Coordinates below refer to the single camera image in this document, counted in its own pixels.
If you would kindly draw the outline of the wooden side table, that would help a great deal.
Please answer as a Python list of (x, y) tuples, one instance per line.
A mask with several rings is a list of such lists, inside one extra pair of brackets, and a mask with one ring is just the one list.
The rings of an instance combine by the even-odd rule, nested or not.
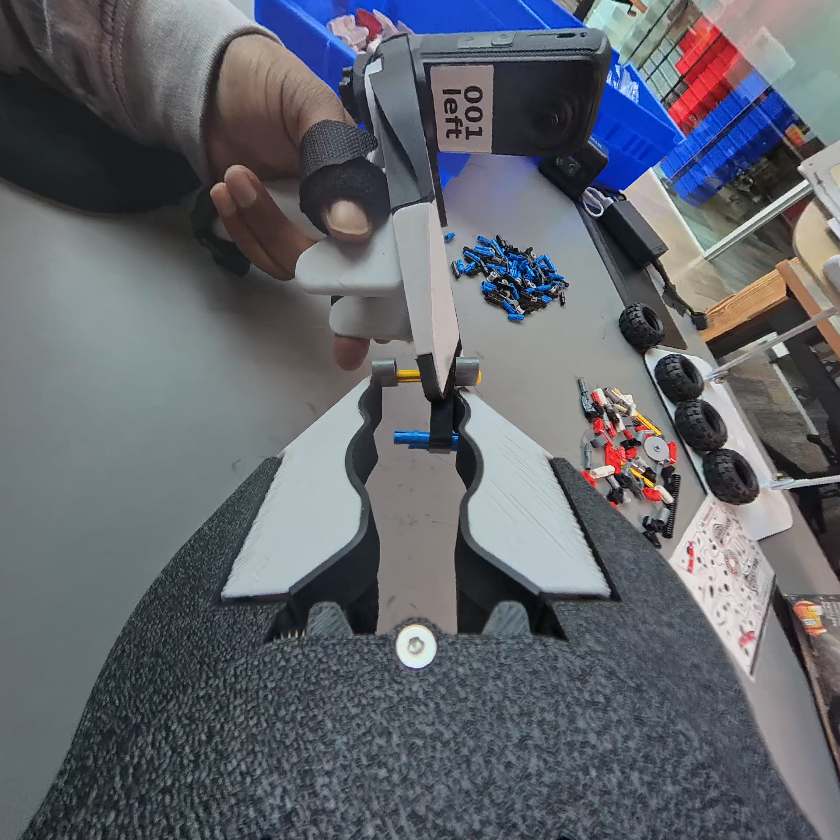
[(701, 334), (716, 361), (774, 339), (824, 311), (805, 331), (733, 368), (727, 383), (779, 469), (838, 471), (838, 256), (813, 274), (785, 260), (708, 311)]

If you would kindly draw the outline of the white sticker sheet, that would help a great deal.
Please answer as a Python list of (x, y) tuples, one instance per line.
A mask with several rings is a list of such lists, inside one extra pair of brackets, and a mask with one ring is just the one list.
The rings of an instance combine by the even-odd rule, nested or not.
[(775, 575), (738, 508), (708, 496), (675, 542), (668, 564), (731, 659), (752, 678)]

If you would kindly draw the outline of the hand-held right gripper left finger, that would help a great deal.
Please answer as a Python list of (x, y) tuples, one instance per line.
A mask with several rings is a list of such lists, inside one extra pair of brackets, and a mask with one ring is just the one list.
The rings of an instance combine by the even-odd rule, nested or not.
[(223, 601), (297, 595), (360, 534), (363, 494), (352, 482), (348, 456), (369, 423), (362, 398), (381, 393), (366, 378), (282, 450), (234, 557)]

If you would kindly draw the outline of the person's left forearm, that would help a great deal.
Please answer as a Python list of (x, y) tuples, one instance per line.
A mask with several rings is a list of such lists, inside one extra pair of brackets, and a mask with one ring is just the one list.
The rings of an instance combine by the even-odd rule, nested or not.
[(29, 71), (209, 174), (203, 123), (230, 43), (279, 39), (227, 1), (4, 1), (2, 72)]

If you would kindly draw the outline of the large blue plastic bin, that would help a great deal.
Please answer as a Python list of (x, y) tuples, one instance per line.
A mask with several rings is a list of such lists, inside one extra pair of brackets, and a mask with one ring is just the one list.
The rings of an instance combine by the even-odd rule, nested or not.
[(328, 29), (328, 22), (356, 10), (378, 11), (415, 34), (453, 34), (494, 29), (497, 21), (473, 1), (257, 1), (255, 19), (288, 47), (333, 92), (355, 52)]

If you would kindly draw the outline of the white book stand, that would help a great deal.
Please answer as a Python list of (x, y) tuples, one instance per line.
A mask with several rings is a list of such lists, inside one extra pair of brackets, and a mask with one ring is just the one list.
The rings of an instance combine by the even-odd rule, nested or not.
[[(781, 334), (776, 334), (775, 337), (762, 339), (761, 341), (754, 344), (751, 349), (741, 352), (740, 355), (737, 356), (737, 358), (735, 358), (734, 360), (726, 364), (720, 365), (713, 370), (709, 370), (708, 373), (703, 374), (702, 381), (705, 384), (721, 384), (725, 382), (728, 373), (731, 370), (740, 366), (744, 362), (762, 354), (767, 354), (773, 347), (777, 346), (778, 344), (786, 344), (793, 338), (799, 337), (800, 335), (808, 332), (820, 322), (837, 316), (837, 307), (822, 309), (815, 316), (805, 320), (800, 324), (797, 324), (792, 329), (786, 330)], [(762, 490), (798, 490), (804, 488), (810, 489), (837, 484), (838, 480), (838, 474), (803, 479), (793, 479), (790, 477), (783, 477), (781, 479), (759, 479), (759, 488)]]

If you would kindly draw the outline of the white tray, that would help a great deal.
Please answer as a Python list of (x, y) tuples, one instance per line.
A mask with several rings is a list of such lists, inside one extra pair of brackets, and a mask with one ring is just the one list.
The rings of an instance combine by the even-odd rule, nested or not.
[[(677, 354), (680, 357), (687, 358), (697, 368), (701, 380), (711, 372), (714, 365), (699, 356), (680, 353), (677, 350), (667, 347), (650, 349), (644, 353), (644, 363), (676, 430), (676, 422), (674, 422), (676, 404), (667, 398), (662, 387), (655, 379), (656, 363), (669, 354)], [(701, 398), (711, 404), (721, 415), (723, 423), (728, 430), (728, 441), (724, 447), (740, 453), (748, 461), (761, 485), (757, 500), (739, 507), (739, 517), (743, 527), (756, 541), (790, 529), (792, 527), (793, 517), (791, 506), (787, 500), (788, 497), (780, 490), (764, 488), (764, 485), (775, 480), (776, 470), (760, 441), (753, 433), (739, 404), (734, 399), (729, 385), (718, 384), (714, 381), (706, 382)], [(709, 491), (702, 471), (702, 455), (690, 449), (687, 444), (685, 444), (685, 447), (700, 486), (709, 495), (711, 492)]]

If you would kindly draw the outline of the pink and red scraps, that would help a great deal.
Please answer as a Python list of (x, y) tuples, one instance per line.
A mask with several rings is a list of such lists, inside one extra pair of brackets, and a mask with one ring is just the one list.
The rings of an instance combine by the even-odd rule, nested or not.
[(356, 54), (373, 54), (382, 41), (397, 35), (413, 35), (403, 21), (394, 23), (377, 9), (369, 12), (358, 8), (354, 14), (332, 18), (327, 30)]

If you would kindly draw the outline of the black toy tyre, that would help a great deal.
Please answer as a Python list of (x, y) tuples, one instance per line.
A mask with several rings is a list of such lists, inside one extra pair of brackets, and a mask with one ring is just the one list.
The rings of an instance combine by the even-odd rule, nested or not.
[(718, 448), (702, 459), (703, 478), (712, 496), (733, 506), (745, 506), (760, 495), (760, 483), (750, 463), (739, 452)]
[(643, 352), (665, 340), (665, 325), (657, 312), (643, 303), (626, 307), (618, 319), (618, 328), (628, 344)]
[(657, 361), (654, 379), (664, 397), (674, 405), (700, 399), (705, 388), (697, 367), (678, 353), (669, 353)]
[(684, 443), (702, 455), (724, 448), (728, 441), (728, 429), (721, 415), (701, 398), (677, 405), (674, 426)]

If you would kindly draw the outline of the black power adapter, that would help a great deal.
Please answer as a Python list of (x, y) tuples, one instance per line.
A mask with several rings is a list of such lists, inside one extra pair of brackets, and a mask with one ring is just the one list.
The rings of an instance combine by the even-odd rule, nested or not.
[(627, 200), (606, 204), (601, 220), (603, 227), (638, 268), (658, 264), (668, 250), (665, 241)]

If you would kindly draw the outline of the pile of blue black pins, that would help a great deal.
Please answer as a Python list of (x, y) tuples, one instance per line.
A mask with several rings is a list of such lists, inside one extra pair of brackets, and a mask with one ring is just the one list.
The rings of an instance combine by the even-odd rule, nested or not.
[(444, 230), (444, 245), (452, 281), (473, 289), (508, 322), (520, 324), (568, 305), (569, 282), (548, 255), (533, 247), (518, 247), (501, 235), (478, 234), (461, 243), (453, 229)]

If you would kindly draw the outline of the toy truck cardboard box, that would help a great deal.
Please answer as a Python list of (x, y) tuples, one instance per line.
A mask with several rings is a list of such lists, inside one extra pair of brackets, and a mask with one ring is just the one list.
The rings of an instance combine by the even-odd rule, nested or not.
[(812, 684), (828, 748), (839, 770), (839, 595), (784, 595)]

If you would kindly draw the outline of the person's left hand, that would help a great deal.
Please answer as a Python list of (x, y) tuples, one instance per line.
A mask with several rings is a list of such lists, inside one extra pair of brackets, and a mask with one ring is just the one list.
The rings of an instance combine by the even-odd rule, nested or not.
[(298, 173), (299, 144), (321, 121), (353, 124), (340, 98), (286, 47), (241, 35), (224, 52), (204, 139), (220, 223), (250, 263), (290, 280), (314, 244), (276, 205), (265, 182)]

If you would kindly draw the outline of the small black toy brick assembly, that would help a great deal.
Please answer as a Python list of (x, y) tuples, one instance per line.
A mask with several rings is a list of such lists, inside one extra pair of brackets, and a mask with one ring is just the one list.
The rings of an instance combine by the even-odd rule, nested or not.
[(371, 378), (382, 387), (420, 383), (430, 405), (429, 429), (397, 430), (393, 435), (395, 445), (410, 449), (422, 449), (437, 454), (449, 454), (458, 448), (459, 435), (456, 431), (455, 394), (457, 390), (473, 387), (480, 383), (480, 362), (475, 358), (455, 357), (448, 372), (448, 378), (438, 384), (433, 362), (426, 356), (417, 360), (417, 370), (400, 370), (394, 359), (374, 360), (371, 363)]

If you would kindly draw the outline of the black device with green light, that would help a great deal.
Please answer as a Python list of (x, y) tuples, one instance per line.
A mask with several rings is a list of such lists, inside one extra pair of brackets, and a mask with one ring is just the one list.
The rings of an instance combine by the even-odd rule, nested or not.
[(608, 149), (591, 138), (572, 154), (542, 158), (538, 172), (571, 201), (577, 202), (599, 179), (609, 160)]

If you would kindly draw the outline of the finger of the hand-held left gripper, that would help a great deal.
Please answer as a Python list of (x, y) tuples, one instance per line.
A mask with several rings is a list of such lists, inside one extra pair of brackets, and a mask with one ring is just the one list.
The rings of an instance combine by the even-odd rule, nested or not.
[(459, 326), (437, 202), (420, 202), (392, 216), (397, 254), (423, 391), (445, 398), (459, 346)]

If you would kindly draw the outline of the pile of red white bricks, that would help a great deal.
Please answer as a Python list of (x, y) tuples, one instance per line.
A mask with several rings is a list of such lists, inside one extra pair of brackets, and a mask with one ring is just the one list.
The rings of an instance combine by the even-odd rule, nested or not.
[(682, 482), (676, 441), (639, 411), (631, 393), (590, 387), (579, 375), (575, 385), (589, 424), (581, 438), (582, 478), (618, 511), (637, 504), (643, 536), (662, 549), (676, 532)]

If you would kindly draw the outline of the stack of red blue crates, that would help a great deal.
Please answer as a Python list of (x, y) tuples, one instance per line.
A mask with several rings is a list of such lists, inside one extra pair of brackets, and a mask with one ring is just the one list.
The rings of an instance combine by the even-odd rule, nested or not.
[(700, 15), (676, 44), (677, 80), (665, 98), (685, 138), (660, 163), (667, 187), (700, 207), (786, 150), (804, 159), (807, 128), (722, 30)]

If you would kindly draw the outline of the grey desk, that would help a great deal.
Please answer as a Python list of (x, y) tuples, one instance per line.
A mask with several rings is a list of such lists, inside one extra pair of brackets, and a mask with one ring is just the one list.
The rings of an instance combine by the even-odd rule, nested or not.
[[(454, 284), (487, 403), (576, 465), (577, 376), (667, 418), (577, 210), (530, 163), (479, 157), (445, 203), (454, 246), (500, 234), (571, 284), (565, 307), (520, 325)], [(333, 362), (327, 300), (231, 278), (187, 214), (82, 215), (2, 184), (2, 838), (44, 798), (165, 564), (366, 375)]]

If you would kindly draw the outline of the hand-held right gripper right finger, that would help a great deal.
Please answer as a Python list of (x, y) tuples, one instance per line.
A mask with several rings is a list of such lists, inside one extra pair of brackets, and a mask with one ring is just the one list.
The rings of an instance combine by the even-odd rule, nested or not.
[(459, 396), (465, 417), (457, 454), (476, 457), (461, 519), (468, 544), (534, 595), (608, 598), (550, 453), (477, 394)]

